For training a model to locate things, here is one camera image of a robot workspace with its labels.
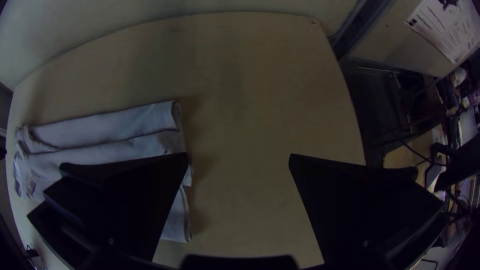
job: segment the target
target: black cable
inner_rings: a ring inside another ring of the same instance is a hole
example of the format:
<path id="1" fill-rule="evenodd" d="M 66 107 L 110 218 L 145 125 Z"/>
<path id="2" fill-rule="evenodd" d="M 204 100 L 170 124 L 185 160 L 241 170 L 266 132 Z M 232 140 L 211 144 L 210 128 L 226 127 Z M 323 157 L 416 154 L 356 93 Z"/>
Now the black cable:
<path id="1" fill-rule="evenodd" d="M 441 164 L 441 163 L 436 163 L 436 162 L 433 162 L 431 161 L 430 159 L 424 157 L 423 155 L 421 155 L 419 152 L 413 150 L 410 145 L 408 145 L 408 143 L 406 143 L 405 141 L 403 141 L 402 139 L 398 138 L 397 137 L 397 140 L 399 140 L 408 150 L 410 150 L 412 153 L 414 153 L 415 155 L 419 156 L 420 158 L 422 158 L 425 162 L 428 162 L 432 165 L 438 165 L 438 166 L 444 166 L 446 167 L 447 165 L 446 164 Z"/>
<path id="2" fill-rule="evenodd" d="M 417 164 L 415 164 L 415 167 L 418 167 L 420 164 L 423 164 L 423 163 L 425 163 L 425 162 L 427 162 L 427 161 L 426 161 L 426 160 L 422 160 L 422 161 L 418 162 Z"/>
<path id="3" fill-rule="evenodd" d="M 397 134 L 395 134 L 392 130 L 388 130 L 382 123 L 380 123 L 380 121 L 378 121 L 378 123 L 384 128 L 387 130 L 388 133 L 392 134 L 399 142 L 401 142 L 408 150 L 410 150 L 412 153 L 414 153 L 415 155 L 419 156 L 420 158 L 422 158 L 425 162 L 428 162 L 432 165 L 438 165 L 438 166 L 443 166 L 443 167 L 446 167 L 447 165 L 446 164 L 441 164 L 441 163 L 435 163 L 433 162 L 432 160 L 424 157 L 422 154 L 420 154 L 419 152 L 413 150 L 410 145 L 408 145 L 408 143 L 406 143 L 403 139 L 401 139 L 400 137 L 397 136 Z"/>
<path id="4" fill-rule="evenodd" d="M 421 259 L 420 261 L 424 261 L 427 263 L 432 263 L 435 264 L 435 268 L 433 270 L 437 270 L 437 267 L 439 267 L 439 262 L 436 260 L 431 260 L 431 259 Z"/>

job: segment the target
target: poster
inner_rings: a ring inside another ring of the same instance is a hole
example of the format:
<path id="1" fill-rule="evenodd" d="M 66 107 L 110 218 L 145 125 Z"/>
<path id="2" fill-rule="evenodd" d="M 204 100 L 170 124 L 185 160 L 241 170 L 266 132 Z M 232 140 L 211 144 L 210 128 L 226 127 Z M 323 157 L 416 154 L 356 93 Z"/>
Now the poster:
<path id="1" fill-rule="evenodd" d="M 423 0 L 406 24 L 453 64 L 480 45 L 480 18 L 472 0 Z"/>

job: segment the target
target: wall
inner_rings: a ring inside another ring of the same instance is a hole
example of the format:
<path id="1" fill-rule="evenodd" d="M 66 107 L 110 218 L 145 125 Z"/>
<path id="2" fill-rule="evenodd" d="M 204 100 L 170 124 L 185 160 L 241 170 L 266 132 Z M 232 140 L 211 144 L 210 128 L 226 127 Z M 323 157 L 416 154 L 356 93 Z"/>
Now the wall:
<path id="1" fill-rule="evenodd" d="M 356 0 L 9 0 L 0 16 L 0 82 L 10 89 L 43 65 L 92 39 L 179 15 L 260 11 L 320 20 L 333 35 Z"/>
<path id="2" fill-rule="evenodd" d="M 435 77 L 455 69 L 458 65 L 405 23 L 421 0 L 392 2 L 349 56 Z"/>
<path id="3" fill-rule="evenodd" d="M 460 141 L 461 145 L 466 144 L 473 139 L 478 133 L 477 122 L 475 121 L 475 111 L 473 108 L 468 109 L 460 115 Z"/>

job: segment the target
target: table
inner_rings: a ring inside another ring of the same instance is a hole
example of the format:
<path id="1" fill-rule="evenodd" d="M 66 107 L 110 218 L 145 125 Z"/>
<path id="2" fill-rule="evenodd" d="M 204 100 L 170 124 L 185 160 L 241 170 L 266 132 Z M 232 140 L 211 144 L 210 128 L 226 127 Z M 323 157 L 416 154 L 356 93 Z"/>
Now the table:
<path id="1" fill-rule="evenodd" d="M 186 254 L 293 255 L 323 262 L 288 169 L 290 153 L 365 164 L 349 92 L 318 20 L 256 12 L 198 14 L 106 35 L 36 70 L 14 90 L 7 128 L 176 99 L 193 185 L 192 241 L 160 241 L 153 259 Z M 38 203 L 8 191 L 24 245 L 65 267 L 27 220 Z"/>

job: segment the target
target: desk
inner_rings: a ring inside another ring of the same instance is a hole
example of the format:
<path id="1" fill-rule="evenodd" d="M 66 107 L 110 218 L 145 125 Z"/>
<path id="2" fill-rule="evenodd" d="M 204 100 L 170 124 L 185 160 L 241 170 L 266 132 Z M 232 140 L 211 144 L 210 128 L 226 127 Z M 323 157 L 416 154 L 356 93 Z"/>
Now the desk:
<path id="1" fill-rule="evenodd" d="M 73 49 L 14 91 L 15 128 L 179 100 L 193 184 L 192 241 L 160 241 L 154 262 L 186 254 L 291 254 L 323 262 L 288 169 L 290 153 L 365 164 L 349 92 L 316 19 L 274 13 L 199 14 L 153 21 Z M 64 267 L 26 215 L 38 204 L 8 191 L 24 245 Z"/>

